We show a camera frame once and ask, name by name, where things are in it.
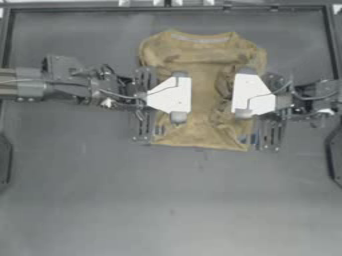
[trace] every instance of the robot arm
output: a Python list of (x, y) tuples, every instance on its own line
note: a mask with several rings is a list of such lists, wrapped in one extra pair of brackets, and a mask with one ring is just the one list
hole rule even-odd
[(42, 69), (0, 70), (0, 99), (71, 99), (78, 104), (134, 111), (154, 108), (179, 124), (191, 111), (191, 78), (178, 72), (158, 84), (151, 68), (138, 69), (129, 78), (117, 75), (109, 65), (87, 69), (78, 59), (50, 55)]
[(236, 76), (232, 111), (238, 119), (256, 119), (257, 149), (278, 151), (288, 122), (324, 126), (340, 111), (341, 97), (340, 80), (294, 85), (277, 74), (260, 77), (244, 68)]

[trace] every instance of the khaki shirt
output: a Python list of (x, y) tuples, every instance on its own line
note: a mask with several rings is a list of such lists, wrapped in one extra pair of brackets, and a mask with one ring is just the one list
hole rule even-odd
[(236, 32), (191, 35), (169, 30), (142, 42), (139, 57), (142, 65), (157, 67), (159, 81), (175, 71), (186, 71), (193, 79), (187, 123), (175, 126), (158, 112), (155, 125), (165, 134), (155, 135), (153, 143), (248, 151), (240, 138), (252, 133), (253, 120), (237, 120), (230, 112), (233, 82), (245, 66), (264, 74), (266, 51)]

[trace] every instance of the khaki cloth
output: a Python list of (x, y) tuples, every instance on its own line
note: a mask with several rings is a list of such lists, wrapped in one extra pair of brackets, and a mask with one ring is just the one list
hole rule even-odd
[(193, 79), (187, 123), (175, 126), (158, 112), (155, 126), (165, 128), (165, 134), (155, 135), (151, 143), (248, 151), (240, 139), (252, 134), (253, 121), (237, 120), (230, 112), (233, 82), (244, 66), (264, 74), (266, 51), (236, 32), (191, 35), (169, 30), (142, 42), (139, 57), (142, 65), (157, 67), (161, 81), (175, 71), (186, 71)]

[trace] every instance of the metal bracket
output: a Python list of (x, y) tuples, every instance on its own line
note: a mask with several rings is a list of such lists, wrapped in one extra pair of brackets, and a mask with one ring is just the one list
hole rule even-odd
[(342, 10), (342, 4), (333, 4), (334, 15), (341, 14), (341, 10)]
[(276, 114), (261, 116), (257, 120), (257, 150), (280, 151), (285, 136), (286, 120)]
[(173, 6), (183, 6), (185, 5), (185, 2), (183, 0), (173, 0)]
[[(149, 91), (157, 86), (157, 70), (151, 67), (141, 67), (135, 70), (135, 84), (141, 86), (139, 91)], [(154, 135), (154, 123), (155, 123), (157, 110), (139, 109), (134, 116), (134, 141), (149, 143)]]
[(203, 0), (203, 6), (214, 6), (216, 0)]
[(12, 162), (12, 144), (4, 134), (0, 134), (0, 189), (10, 183)]
[(326, 159), (329, 175), (342, 187), (342, 124), (337, 127), (326, 139)]
[(130, 7), (131, 0), (119, 0), (119, 7)]

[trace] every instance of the wire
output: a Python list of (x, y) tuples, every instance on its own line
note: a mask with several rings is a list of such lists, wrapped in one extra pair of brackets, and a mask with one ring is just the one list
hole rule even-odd
[(31, 78), (26, 78), (26, 79), (12, 79), (12, 80), (7, 80), (7, 81), (0, 81), (0, 84), (8, 84), (8, 83), (16, 83), (16, 82), (38, 82), (38, 81), (43, 81), (42, 79), (31, 79)]
[(169, 90), (169, 89), (177, 88), (177, 87), (178, 87), (178, 85), (175, 85), (175, 86), (169, 86), (169, 87), (161, 89), (161, 90), (157, 91), (157, 92), (147, 93), (147, 95), (150, 96), (150, 95), (158, 94), (158, 93), (161, 93), (161, 92), (163, 92), (163, 91), (166, 91), (166, 90)]
[(137, 97), (137, 96), (126, 96), (123, 94), (119, 94), (119, 93), (115, 93), (115, 92), (110, 92), (110, 91), (107, 91), (105, 89), (101, 89), (99, 91), (103, 92), (107, 95), (111, 95), (111, 96), (115, 96), (115, 97), (119, 97), (119, 98), (123, 98), (123, 99), (129, 99), (129, 100), (139, 99), (139, 97)]
[(298, 92), (296, 91), (296, 89), (292, 89), (292, 94), (296, 96), (296, 98), (298, 98), (300, 100), (308, 101), (308, 100), (324, 100), (326, 98), (330, 98), (333, 96), (336, 96), (338, 94), (338, 91), (334, 91), (324, 96), (317, 96), (317, 97), (304, 97), (298, 94)]

